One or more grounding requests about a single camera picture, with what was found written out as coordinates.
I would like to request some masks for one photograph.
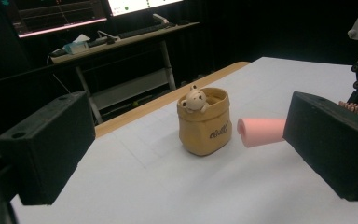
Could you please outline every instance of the bear ear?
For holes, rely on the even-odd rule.
[[[187,100],[183,100],[181,103],[182,107],[186,108],[187,107]]]

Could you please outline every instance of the stuffed animal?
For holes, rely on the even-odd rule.
[[[204,113],[209,104],[206,102],[206,95],[203,91],[197,89],[196,85],[191,86],[190,92],[186,95],[186,99],[181,102],[188,113],[199,110]]]

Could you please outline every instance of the pink cylinder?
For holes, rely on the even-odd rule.
[[[283,141],[286,119],[238,119],[237,131],[246,147]]]

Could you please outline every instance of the screen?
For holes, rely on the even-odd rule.
[[[159,7],[183,0],[108,0],[111,16],[118,16],[134,11]]]
[[[101,0],[1,0],[20,38],[106,21]]]

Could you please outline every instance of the wooden table edge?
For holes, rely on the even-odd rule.
[[[150,101],[144,105],[140,105],[122,115],[119,115],[113,119],[110,119],[102,124],[99,124],[95,127],[96,138],[104,136],[107,133],[111,133],[115,129],[118,129],[138,118],[141,118],[144,115],[147,115],[163,106],[170,104],[173,101],[178,100],[180,97],[187,94],[190,90],[190,85],[197,85],[197,87],[202,88],[206,85],[209,85],[216,80],[219,80],[222,77],[226,77],[229,74],[243,68],[246,66],[247,62],[238,62],[233,63],[225,68],[222,68],[206,77],[200,78],[191,82],[175,91],[171,91],[153,101]]]

